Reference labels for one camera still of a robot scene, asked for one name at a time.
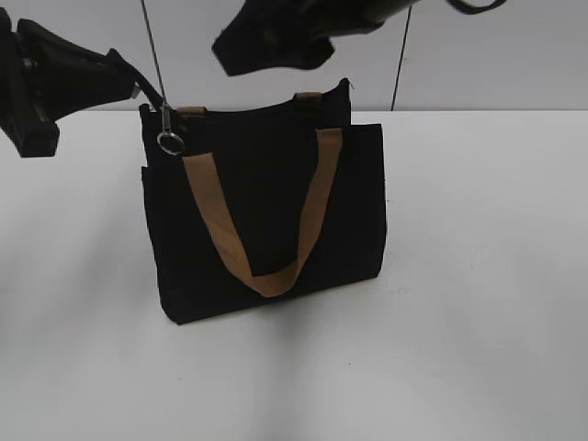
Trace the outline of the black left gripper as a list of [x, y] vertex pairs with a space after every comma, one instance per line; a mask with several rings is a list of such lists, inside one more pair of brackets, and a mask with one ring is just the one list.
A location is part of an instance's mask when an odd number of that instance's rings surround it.
[[90, 51], [31, 19], [12, 28], [1, 10], [1, 129], [21, 157], [54, 156], [59, 119], [119, 102], [120, 74], [161, 107], [160, 93], [116, 49]]

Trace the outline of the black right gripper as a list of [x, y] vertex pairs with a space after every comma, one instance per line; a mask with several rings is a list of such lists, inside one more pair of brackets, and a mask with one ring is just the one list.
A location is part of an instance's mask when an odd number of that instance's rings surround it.
[[412, 1], [246, 1], [211, 49], [229, 76], [311, 71], [334, 54], [333, 38], [367, 35]]

